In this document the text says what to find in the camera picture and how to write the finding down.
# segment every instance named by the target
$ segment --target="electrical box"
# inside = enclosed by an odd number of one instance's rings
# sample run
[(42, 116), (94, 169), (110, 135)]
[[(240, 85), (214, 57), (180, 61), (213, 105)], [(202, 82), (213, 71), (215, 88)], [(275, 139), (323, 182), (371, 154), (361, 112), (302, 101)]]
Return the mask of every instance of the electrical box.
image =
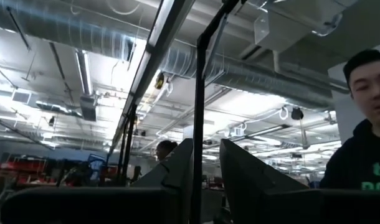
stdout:
[(225, 137), (239, 137), (244, 135), (244, 130), (242, 128), (229, 128), (225, 132)]

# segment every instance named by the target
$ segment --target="wall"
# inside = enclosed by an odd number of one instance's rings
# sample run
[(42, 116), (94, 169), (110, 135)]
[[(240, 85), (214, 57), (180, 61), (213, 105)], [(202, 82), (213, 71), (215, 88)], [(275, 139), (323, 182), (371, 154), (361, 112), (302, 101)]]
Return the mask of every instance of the wall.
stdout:
[(11, 142), (11, 141), (1, 141), (0, 142), (0, 159), (4, 152), (23, 154), (29, 156), (42, 156), (51, 159), (71, 159), (78, 161), (86, 161), (90, 154), (95, 154), (98, 156), (107, 156), (107, 152), (98, 151), (88, 151), (88, 150), (73, 150), (69, 148), (56, 148), (54, 151), (46, 149), (40, 145), (33, 143), (23, 143), (23, 142)]
[[(341, 81), (346, 81), (344, 73), (342, 71), (345, 63), (334, 66), (328, 70), (328, 74), (331, 78), (335, 78)], [(334, 107), (336, 111), (336, 117), (338, 122), (338, 129), (340, 131), (341, 142), (344, 143), (348, 138), (353, 136), (353, 129), (358, 123), (364, 120), (366, 117), (360, 112), (357, 106), (354, 104), (350, 95), (344, 95), (332, 91), (334, 99)]]
[[(40, 145), (23, 142), (0, 142), (0, 162), (4, 152), (11, 154), (23, 154), (28, 156), (42, 156), (51, 159), (71, 159), (77, 161), (86, 161), (90, 154), (106, 157), (107, 152), (90, 151), (90, 150), (75, 150), (70, 148), (56, 148), (54, 151), (48, 150)], [(118, 163), (119, 153), (112, 154), (110, 163)], [(128, 166), (128, 175), (133, 173), (134, 166), (141, 166), (141, 173), (144, 175), (149, 172), (157, 162), (153, 159), (145, 159), (141, 157), (130, 157)]]

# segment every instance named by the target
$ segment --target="short black hair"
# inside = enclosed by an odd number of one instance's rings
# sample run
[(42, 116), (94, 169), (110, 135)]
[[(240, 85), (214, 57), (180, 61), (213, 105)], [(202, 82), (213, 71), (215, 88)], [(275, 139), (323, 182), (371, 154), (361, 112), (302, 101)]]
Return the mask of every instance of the short black hair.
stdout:
[(170, 141), (170, 140), (164, 140), (164, 141), (161, 141), (158, 145), (157, 145), (157, 149), (164, 149), (164, 150), (167, 150), (169, 153), (172, 152), (172, 150), (174, 148), (176, 148), (178, 146), (178, 143), (177, 142), (174, 142), (174, 141)]
[(349, 86), (349, 78), (351, 76), (351, 72), (358, 68), (359, 66), (366, 65), (371, 62), (380, 61), (380, 51), (378, 50), (364, 50), (362, 52), (357, 53), (353, 56), (344, 66), (344, 75), (346, 82)]

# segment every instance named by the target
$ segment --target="white wall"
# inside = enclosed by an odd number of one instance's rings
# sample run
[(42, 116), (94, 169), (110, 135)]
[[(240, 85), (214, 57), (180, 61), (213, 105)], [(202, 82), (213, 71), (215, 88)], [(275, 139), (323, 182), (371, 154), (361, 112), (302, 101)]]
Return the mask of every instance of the white wall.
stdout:
[[(346, 81), (344, 73), (342, 71), (346, 62), (334, 66), (328, 70), (328, 74), (331, 78), (335, 78), (341, 81)], [(356, 125), (364, 120), (366, 117), (360, 112), (359, 108), (354, 104), (350, 95), (345, 95), (332, 91), (334, 98), (334, 107), (336, 111), (336, 117), (338, 122), (338, 129), (340, 131), (340, 137), (342, 143), (348, 138), (353, 136), (353, 129)]]

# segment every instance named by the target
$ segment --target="black hoodie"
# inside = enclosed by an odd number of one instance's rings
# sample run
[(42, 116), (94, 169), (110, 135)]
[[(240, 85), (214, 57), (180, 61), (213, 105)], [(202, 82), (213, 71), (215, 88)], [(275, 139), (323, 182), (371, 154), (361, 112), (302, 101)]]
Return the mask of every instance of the black hoodie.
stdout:
[(380, 138), (364, 120), (328, 161), (321, 188), (380, 190)]

